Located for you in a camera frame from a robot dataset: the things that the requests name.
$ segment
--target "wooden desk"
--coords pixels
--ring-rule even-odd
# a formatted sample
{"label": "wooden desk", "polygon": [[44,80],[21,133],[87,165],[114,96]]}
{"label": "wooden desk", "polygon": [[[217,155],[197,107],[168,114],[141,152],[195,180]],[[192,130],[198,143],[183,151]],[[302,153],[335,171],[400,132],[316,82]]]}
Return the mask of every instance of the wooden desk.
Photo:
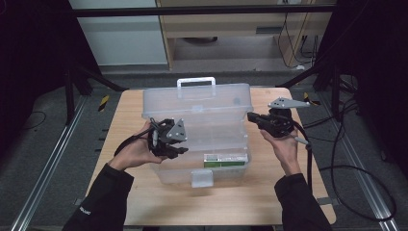
{"label": "wooden desk", "polygon": [[[277,5],[279,0],[156,0],[158,7]],[[307,4],[334,4],[337,0],[299,0]],[[269,35],[279,35],[286,21],[279,46],[287,65],[295,62],[294,54],[300,48],[303,36],[324,34],[331,13],[232,13],[160,16],[167,61],[173,66],[175,42],[178,38],[244,37],[256,36],[257,29],[270,28]]]}
{"label": "wooden desk", "polygon": [[[278,96],[291,97],[286,89],[252,88],[254,112],[266,114],[267,104]],[[142,108],[142,90],[122,93],[89,186],[119,144],[142,127]],[[293,118],[299,121],[296,110]],[[127,169],[135,182],[128,197],[125,225],[281,224],[282,208],[273,186],[284,172],[257,126],[250,122],[245,126],[252,160],[241,182],[216,182],[211,188],[192,189],[190,184],[162,184],[149,165]],[[306,172],[307,155],[302,144],[298,158]],[[313,187],[316,197],[327,196],[315,162]],[[322,209],[333,223],[336,216],[332,206],[324,205]]]}

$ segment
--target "white wall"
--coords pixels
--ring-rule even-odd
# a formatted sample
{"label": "white wall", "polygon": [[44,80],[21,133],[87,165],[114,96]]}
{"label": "white wall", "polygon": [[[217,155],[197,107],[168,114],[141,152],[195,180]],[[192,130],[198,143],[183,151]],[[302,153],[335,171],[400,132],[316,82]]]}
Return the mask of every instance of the white wall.
{"label": "white wall", "polygon": [[[73,9],[156,7],[154,0],[70,0]],[[167,64],[158,16],[78,18],[99,65]]]}

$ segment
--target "black sleeve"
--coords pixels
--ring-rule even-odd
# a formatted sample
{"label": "black sleeve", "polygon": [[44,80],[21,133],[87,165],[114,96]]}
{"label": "black sleeve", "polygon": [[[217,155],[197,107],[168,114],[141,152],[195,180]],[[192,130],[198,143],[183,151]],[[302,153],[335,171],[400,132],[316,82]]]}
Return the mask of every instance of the black sleeve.
{"label": "black sleeve", "polygon": [[276,183],[275,191],[282,205],[285,231],[332,230],[303,174],[284,176]]}
{"label": "black sleeve", "polygon": [[123,230],[132,184],[131,175],[105,165],[63,230]]}

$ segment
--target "plastic box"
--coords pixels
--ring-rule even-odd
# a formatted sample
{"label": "plastic box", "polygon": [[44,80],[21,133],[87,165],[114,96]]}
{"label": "plastic box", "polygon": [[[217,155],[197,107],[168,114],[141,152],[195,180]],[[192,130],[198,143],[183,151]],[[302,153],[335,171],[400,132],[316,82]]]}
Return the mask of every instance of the plastic box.
{"label": "plastic box", "polygon": [[[211,85],[182,87],[185,82],[211,81]],[[160,165],[151,164],[162,183],[191,183],[210,187],[214,181],[242,178],[250,162],[244,120],[252,112],[248,84],[216,85],[213,77],[181,79],[177,88],[143,91],[142,117],[156,121],[184,119],[187,141],[175,144],[189,149]],[[204,167],[205,154],[246,156],[240,166]]]}

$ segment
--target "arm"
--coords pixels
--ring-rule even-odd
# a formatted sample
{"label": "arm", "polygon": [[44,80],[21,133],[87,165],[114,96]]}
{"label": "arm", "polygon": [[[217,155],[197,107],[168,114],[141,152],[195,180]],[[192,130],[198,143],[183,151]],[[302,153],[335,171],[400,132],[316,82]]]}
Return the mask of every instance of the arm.
{"label": "arm", "polygon": [[[297,141],[291,136],[274,138],[265,130],[261,130],[261,134],[272,144],[275,155],[285,171],[285,176],[275,185],[276,195],[283,209],[284,229],[332,230],[301,173],[297,161]],[[297,131],[293,131],[292,136],[297,136]]]}
{"label": "arm", "polygon": [[[150,126],[145,123],[139,133]],[[127,196],[134,178],[124,170],[146,163],[161,163],[147,147],[147,134],[125,146],[99,172],[89,194],[63,230],[123,230],[126,219]]]}

